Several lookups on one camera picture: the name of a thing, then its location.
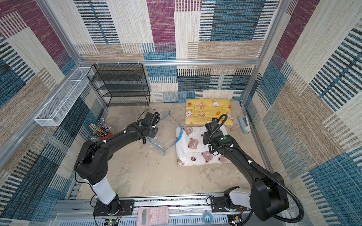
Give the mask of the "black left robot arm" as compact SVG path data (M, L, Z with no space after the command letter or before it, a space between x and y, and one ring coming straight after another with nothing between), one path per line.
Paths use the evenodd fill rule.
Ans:
M146 116L129 124L123 131L110 138L83 143L74 165L74 171L88 184L97 196L95 211L112 216L120 212L118 194L111 187L108 178L108 161L114 153L125 146L146 138L154 138L158 132L156 125L160 114L147 112Z

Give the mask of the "yellow cartoon blanket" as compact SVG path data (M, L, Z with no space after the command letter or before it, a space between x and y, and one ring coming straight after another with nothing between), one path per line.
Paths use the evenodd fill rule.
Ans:
M231 102L229 99L187 99L185 124L186 125L204 125L211 122L213 118L219 118L226 114L227 119L221 119L219 123L225 121L225 126L233 126L234 119L231 115Z

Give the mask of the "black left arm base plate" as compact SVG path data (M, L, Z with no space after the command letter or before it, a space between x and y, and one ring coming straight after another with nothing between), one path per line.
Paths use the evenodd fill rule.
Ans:
M105 205L97 201L93 211L94 217L105 216L130 216L133 214L134 200L115 200L110 204Z

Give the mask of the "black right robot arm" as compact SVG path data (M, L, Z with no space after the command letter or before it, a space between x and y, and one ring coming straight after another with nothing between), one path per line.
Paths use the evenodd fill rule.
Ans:
M279 173L270 173L247 155L236 140L224 135L217 121L205 124L203 143L211 146L211 152L219 152L244 175L251 186L249 204L255 215L266 221L276 218L289 207L284 180Z

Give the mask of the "clear plastic vacuum bag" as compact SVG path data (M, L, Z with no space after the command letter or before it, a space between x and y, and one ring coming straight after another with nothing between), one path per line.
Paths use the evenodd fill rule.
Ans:
M169 150L176 147L176 144L181 141L184 132L182 132L182 126L173 116L171 110L163 110L159 113L160 120L155 126L158 132L154 138L146 138L146 145L153 151L157 151L161 156L165 156Z

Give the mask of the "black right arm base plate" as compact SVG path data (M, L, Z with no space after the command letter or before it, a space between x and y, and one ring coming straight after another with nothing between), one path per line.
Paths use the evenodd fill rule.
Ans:
M206 203L211 206L212 212L242 212L250 211L251 209L244 206L227 205L224 198L221 196L209 196Z

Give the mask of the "white bear print blanket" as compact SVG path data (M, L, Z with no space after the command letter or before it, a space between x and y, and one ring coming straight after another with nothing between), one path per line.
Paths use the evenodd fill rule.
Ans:
M211 154L207 145L203 144L205 127L183 126L176 128L175 132L179 139L176 143L177 164L179 166L230 163L221 154Z

